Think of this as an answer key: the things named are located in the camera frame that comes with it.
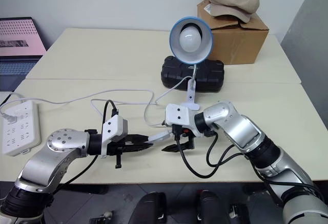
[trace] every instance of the laptop screen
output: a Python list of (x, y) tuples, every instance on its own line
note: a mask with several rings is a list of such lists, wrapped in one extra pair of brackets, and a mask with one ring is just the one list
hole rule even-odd
[(42, 56), (46, 48), (30, 17), (0, 18), (0, 57)]

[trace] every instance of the black plastic case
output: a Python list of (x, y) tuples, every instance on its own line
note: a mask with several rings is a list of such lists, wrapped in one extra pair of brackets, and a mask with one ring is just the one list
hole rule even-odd
[[(197, 64), (196, 72), (196, 91), (197, 92), (218, 92), (223, 85), (224, 64), (221, 61), (205, 59)], [(185, 76), (192, 76), (193, 65), (180, 62), (173, 56), (165, 58), (160, 73), (163, 85), (167, 88), (174, 87)], [(179, 90), (187, 90), (188, 80), (185, 79), (178, 87)]]

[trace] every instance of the robotic arm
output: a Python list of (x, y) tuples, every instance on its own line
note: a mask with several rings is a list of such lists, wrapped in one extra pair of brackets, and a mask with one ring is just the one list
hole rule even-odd
[(248, 117), (239, 114), (231, 102), (220, 101), (202, 113), (169, 104), (166, 124), (189, 129), (195, 137), (206, 130), (221, 128), (229, 140), (251, 162), (265, 182), (276, 203), (284, 206), (285, 223), (328, 223), (328, 207), (312, 190), (313, 182), (302, 168), (276, 146)]
[(128, 123), (119, 115), (106, 121), (102, 130), (102, 134), (73, 129), (53, 132), (45, 146), (26, 163), (1, 205), (0, 224), (40, 223), (44, 208), (53, 201), (53, 194), (73, 160), (87, 155), (116, 155), (116, 168), (120, 168), (122, 153), (153, 145), (148, 143), (147, 136), (128, 135)]
[[(274, 200), (284, 205), (285, 223), (328, 223), (328, 207), (315, 195), (310, 177), (249, 118), (240, 115), (231, 102), (218, 102), (199, 114), (187, 107), (169, 104), (165, 123), (172, 126), (176, 140), (180, 137), (177, 127), (191, 131), (195, 137), (203, 137), (207, 130), (222, 128), (257, 173), (264, 177)], [(51, 204), (53, 193), (76, 158), (88, 154), (116, 155), (116, 168), (120, 168), (123, 152), (152, 146), (146, 142), (150, 141), (147, 136), (127, 135), (127, 121), (118, 115), (106, 121), (102, 129), (103, 134), (97, 134), (95, 130), (72, 129), (53, 132), (44, 148), (19, 174), (0, 208), (0, 223), (40, 223), (44, 208)]]

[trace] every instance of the laptop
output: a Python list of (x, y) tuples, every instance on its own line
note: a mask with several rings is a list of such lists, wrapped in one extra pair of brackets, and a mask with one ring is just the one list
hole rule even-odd
[(31, 17), (0, 18), (0, 91), (14, 91), (45, 52)]

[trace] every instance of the power strip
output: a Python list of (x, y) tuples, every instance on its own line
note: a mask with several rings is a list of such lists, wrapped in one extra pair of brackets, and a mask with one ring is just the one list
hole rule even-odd
[(8, 115), (17, 116), (17, 121), (9, 124), (3, 118), (2, 153), (9, 156), (25, 154), (40, 144), (39, 116), (36, 103), (26, 101), (10, 107)]

